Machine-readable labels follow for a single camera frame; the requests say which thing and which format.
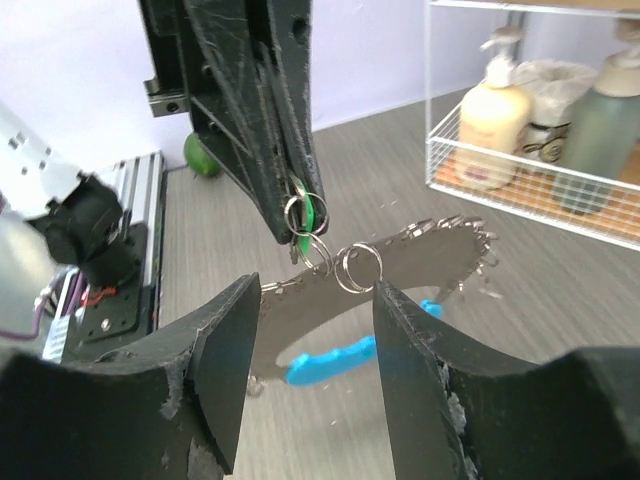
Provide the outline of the blue key holder handle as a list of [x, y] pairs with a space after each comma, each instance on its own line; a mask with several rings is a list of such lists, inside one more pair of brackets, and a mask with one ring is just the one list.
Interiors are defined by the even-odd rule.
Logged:
[[284, 382], [295, 387], [318, 384], [359, 368], [376, 355], [374, 335], [364, 336], [349, 346], [334, 348], [321, 355], [302, 353], [290, 363]]

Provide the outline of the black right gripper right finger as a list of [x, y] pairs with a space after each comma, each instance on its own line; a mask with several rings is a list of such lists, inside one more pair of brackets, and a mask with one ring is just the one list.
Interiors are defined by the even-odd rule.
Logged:
[[639, 351], [582, 347], [534, 364], [379, 282], [373, 320], [399, 479], [635, 479]]

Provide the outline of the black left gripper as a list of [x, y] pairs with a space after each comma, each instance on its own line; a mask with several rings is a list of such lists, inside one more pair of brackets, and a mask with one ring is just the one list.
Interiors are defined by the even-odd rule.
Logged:
[[275, 240], [293, 238], [289, 176], [324, 195], [311, 132], [310, 1], [139, 1], [154, 117], [190, 115], [204, 150]]

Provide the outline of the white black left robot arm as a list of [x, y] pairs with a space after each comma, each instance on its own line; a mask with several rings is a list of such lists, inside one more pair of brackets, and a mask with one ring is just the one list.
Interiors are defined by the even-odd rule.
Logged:
[[[308, 1], [142, 1], [155, 75], [150, 100], [176, 101], [199, 147], [244, 191], [275, 240], [325, 233], [329, 215], [311, 133]], [[138, 267], [124, 209], [96, 175], [1, 115], [1, 191], [51, 257], [117, 287]]]

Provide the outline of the green key tag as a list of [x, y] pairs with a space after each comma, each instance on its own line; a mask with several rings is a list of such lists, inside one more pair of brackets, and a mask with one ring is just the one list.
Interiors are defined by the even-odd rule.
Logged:
[[309, 193], [305, 189], [300, 190], [291, 198], [292, 206], [300, 207], [297, 217], [294, 217], [291, 212], [287, 214], [292, 225], [294, 256], [305, 263], [309, 262], [311, 250], [316, 246], [314, 239], [316, 212], [313, 203], [315, 197], [315, 194]]

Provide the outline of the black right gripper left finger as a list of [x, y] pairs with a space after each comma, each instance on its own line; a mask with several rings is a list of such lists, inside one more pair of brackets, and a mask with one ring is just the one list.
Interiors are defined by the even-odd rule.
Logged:
[[93, 362], [1, 353], [5, 479], [221, 479], [233, 471], [257, 274]]

